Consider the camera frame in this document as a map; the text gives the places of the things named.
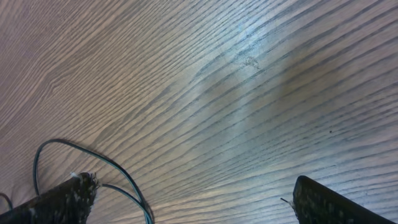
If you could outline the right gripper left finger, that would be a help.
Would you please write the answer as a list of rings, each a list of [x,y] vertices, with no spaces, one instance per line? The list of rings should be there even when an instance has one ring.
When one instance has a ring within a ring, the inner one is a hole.
[[[87,172],[1,215],[1,224],[86,224],[98,179]]]

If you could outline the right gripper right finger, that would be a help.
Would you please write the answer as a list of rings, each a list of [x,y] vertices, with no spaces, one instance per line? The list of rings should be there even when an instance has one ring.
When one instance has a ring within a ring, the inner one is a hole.
[[[300,224],[395,224],[304,175],[296,180],[292,207]]]

